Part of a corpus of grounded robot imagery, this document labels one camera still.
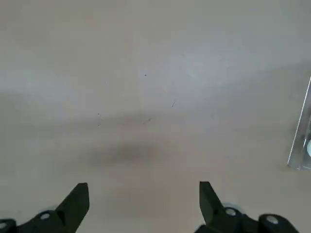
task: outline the screw head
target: screw head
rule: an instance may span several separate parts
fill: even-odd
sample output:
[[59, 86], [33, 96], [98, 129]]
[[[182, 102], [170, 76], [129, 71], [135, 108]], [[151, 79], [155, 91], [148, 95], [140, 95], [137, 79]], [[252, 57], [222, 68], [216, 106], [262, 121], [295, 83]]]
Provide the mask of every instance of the screw head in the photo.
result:
[[272, 216], [272, 215], [268, 215], [266, 219], [267, 219], [268, 222], [271, 222], [273, 224], [278, 224], [277, 218]]
[[50, 217], [50, 214], [45, 213], [45, 214], [43, 214], [43, 215], [40, 216], [40, 219], [41, 219], [41, 220], [46, 220], [46, 219], [48, 219], [49, 217]]
[[1, 222], [0, 223], [0, 229], [3, 229], [3, 228], [5, 228], [6, 227], [6, 223], [5, 222]]
[[227, 215], [230, 215], [230, 216], [235, 216], [237, 213], [235, 212], [235, 210], [233, 210], [233, 209], [226, 209], [225, 210], [225, 212], [226, 212], [226, 214]]

